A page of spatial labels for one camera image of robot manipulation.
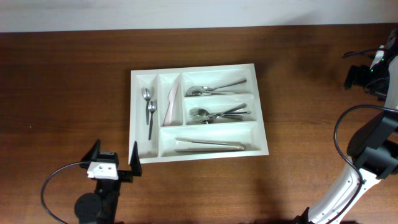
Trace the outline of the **small steel spoon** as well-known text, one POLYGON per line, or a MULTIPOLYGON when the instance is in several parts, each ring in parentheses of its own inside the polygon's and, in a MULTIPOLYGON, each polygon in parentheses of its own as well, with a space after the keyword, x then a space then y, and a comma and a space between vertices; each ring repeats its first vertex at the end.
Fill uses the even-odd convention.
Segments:
POLYGON ((147 107, 150 113, 150 119, 149 119, 149 135, 148 135, 148 140, 150 141, 152 139, 152 129, 153 129, 153 120, 154 120, 154 113, 157 111, 157 104, 155 101, 150 101, 149 105, 147 107))
POLYGON ((151 92, 148 88, 145 88, 142 92, 142 97, 146 101, 146 124, 149 124, 149 103, 152 98, 151 92))

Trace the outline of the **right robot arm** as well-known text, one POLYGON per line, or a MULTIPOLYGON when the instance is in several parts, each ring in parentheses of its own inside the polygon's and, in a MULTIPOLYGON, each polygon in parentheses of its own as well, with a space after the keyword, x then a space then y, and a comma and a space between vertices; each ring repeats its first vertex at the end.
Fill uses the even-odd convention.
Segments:
POLYGON ((296 216, 294 223, 341 223, 371 187, 389 175, 397 174, 397 143, 389 140, 390 136, 397 134, 397 30, 391 31, 385 45, 362 50, 359 54, 373 62, 370 66, 352 66, 344 87, 360 86, 365 93, 384 102, 384 106, 357 105, 340 115, 333 141, 346 164, 323 198, 296 216), (379 114, 353 134, 346 152, 342 152, 338 144, 338 129, 346 115, 359 109, 374 109, 379 114))

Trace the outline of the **steel tongs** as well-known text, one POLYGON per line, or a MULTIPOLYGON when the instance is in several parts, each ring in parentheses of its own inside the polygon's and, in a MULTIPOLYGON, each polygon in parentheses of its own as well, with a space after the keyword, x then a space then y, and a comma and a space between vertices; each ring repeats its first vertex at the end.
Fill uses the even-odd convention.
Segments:
POLYGON ((197 139, 184 139, 177 138, 179 142, 189 142, 192 144, 205 144, 218 147, 208 148, 186 148, 186 149, 175 149, 175 152, 233 152, 233 151, 245 151, 246 145, 236 142, 226 141, 209 141, 209 140, 197 140, 197 139))

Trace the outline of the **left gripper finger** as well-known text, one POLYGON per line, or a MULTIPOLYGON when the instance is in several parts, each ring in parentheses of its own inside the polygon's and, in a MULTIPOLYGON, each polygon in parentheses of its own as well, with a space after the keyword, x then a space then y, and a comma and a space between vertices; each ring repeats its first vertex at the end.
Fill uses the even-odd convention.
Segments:
POLYGON ((101 141, 97 139, 91 149, 82 157, 81 162, 93 162, 100 154, 101 141))
POLYGON ((135 177, 142 176, 142 166, 141 166, 141 162, 140 162, 140 158, 139 158, 137 141, 134 142, 129 165, 131 167, 132 176, 135 176, 135 177))

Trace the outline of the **pink plastic knife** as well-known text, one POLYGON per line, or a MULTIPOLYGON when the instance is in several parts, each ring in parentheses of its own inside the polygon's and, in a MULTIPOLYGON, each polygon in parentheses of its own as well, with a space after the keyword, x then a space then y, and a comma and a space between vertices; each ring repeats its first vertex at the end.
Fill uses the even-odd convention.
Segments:
POLYGON ((177 96, 178 87, 179 87, 179 83, 176 83, 169 92, 169 95, 168 95, 169 105, 167 108, 167 112, 165 114, 164 126, 170 126, 172 124, 174 103, 175 103, 175 99, 177 96))

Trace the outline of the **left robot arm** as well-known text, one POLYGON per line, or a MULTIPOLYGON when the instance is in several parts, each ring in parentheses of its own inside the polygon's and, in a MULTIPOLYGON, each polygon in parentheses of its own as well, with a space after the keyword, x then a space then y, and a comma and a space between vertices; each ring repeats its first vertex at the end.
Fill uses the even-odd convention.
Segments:
POLYGON ((80 223, 114 223, 121 184, 133 182, 142 175, 138 145, 133 144, 129 170, 119 170, 119 157, 115 152, 101 152, 101 141, 81 159, 80 167, 89 179, 96 181, 94 192, 83 194, 75 202, 74 212, 80 223))

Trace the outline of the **steel fork dark handle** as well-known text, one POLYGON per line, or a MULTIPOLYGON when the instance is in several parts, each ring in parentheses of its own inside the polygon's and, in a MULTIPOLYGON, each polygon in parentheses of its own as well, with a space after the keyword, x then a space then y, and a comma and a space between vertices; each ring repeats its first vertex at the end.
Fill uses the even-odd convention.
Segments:
POLYGON ((207 110, 204 109, 197 109, 197 110, 190 110, 189 115, 191 117, 193 116, 218 116, 218 115, 226 115, 226 114, 238 114, 241 116, 244 116, 246 114, 251 114, 250 111, 243 111, 243 112, 237 112, 237 113, 209 113, 207 110))

